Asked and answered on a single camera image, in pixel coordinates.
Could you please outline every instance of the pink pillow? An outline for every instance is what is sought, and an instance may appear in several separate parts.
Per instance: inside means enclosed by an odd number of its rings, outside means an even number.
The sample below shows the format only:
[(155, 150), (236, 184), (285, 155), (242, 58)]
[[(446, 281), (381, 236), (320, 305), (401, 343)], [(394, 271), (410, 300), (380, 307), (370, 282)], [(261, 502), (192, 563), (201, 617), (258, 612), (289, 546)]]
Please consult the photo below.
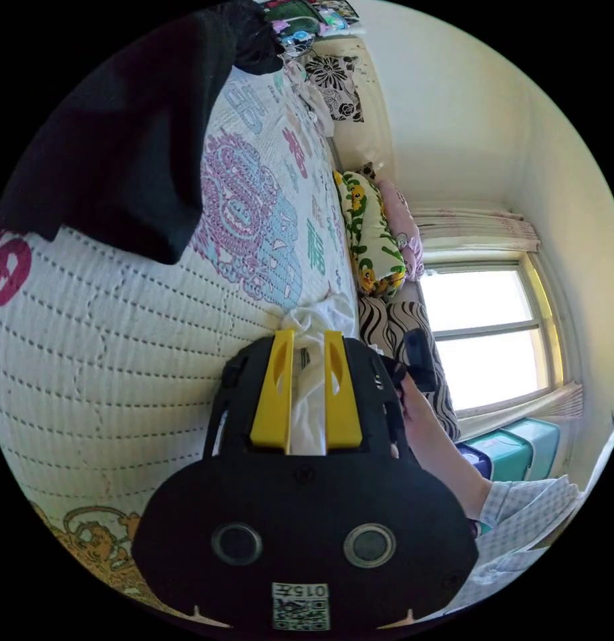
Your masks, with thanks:
[(378, 180), (376, 186), (385, 205), (389, 229), (405, 260), (406, 279), (418, 280), (425, 271), (418, 225), (412, 218), (407, 201), (393, 182)]

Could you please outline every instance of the window frame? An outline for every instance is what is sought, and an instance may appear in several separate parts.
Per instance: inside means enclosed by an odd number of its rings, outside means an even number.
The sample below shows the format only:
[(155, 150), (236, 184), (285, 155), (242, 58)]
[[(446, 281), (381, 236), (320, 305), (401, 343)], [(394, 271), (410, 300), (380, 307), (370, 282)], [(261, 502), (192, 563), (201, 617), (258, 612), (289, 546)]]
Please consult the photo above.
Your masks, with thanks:
[[(434, 333), (436, 342), (466, 339), (479, 336), (491, 336), (496, 334), (507, 334), (514, 331), (527, 331), (538, 329), (543, 351), (545, 353), (545, 363), (547, 366), (547, 386), (530, 394), (507, 399), (498, 403), (481, 405), (469, 409), (457, 410), (456, 416), (459, 419), (466, 419), (491, 412), (511, 409), (517, 405), (522, 405), (528, 401), (538, 399), (558, 387), (563, 386), (563, 354), (560, 347), (560, 328), (554, 315), (554, 306), (550, 302), (545, 286), (536, 266), (528, 254), (523, 252), (514, 252), (509, 257), (485, 257), (479, 256), (472, 260), (462, 260), (454, 258), (439, 257), (437, 260), (427, 258), (425, 267), (439, 274), (455, 272), (483, 272), (483, 271), (516, 271), (520, 278), (527, 302), (532, 314), (532, 319), (521, 321), (519, 323), (507, 323), (505, 325), (490, 325), (488, 327), (478, 327), (469, 330), (445, 330)], [(421, 302), (426, 307), (424, 292), (419, 286)]]

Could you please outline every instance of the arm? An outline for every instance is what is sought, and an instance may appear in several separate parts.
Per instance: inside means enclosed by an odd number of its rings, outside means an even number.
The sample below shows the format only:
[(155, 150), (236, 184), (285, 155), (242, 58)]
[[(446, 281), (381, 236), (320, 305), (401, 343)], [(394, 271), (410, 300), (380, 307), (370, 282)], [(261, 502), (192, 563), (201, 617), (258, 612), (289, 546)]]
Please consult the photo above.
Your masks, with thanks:
[(418, 463), (452, 491), (467, 518), (478, 520), (492, 482), (463, 458), (408, 374), (402, 389), (405, 436)]

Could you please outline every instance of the white curtain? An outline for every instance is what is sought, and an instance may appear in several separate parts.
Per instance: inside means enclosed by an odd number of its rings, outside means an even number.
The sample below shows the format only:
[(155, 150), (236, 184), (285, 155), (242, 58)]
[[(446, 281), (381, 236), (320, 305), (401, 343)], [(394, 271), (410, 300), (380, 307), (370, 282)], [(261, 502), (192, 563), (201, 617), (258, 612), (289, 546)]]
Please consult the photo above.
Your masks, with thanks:
[(487, 210), (412, 209), (426, 251), (438, 249), (537, 252), (541, 242), (520, 214)]
[(583, 386), (578, 383), (567, 383), (553, 392), (522, 405), (459, 419), (458, 426), (463, 438), (471, 438), (528, 417), (558, 423), (559, 420), (582, 415)]

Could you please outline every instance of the white quilted bedspread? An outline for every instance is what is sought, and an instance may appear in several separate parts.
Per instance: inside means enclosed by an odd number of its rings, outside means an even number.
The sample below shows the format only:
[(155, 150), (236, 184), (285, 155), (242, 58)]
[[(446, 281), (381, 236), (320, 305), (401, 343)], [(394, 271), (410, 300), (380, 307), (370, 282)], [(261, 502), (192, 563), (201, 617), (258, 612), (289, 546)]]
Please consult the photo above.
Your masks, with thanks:
[(231, 73), (176, 266), (63, 228), (0, 231), (0, 444), (92, 572), (153, 603), (130, 541), (159, 483), (198, 459), (227, 359), (329, 290), (355, 302), (327, 156), (283, 71)]

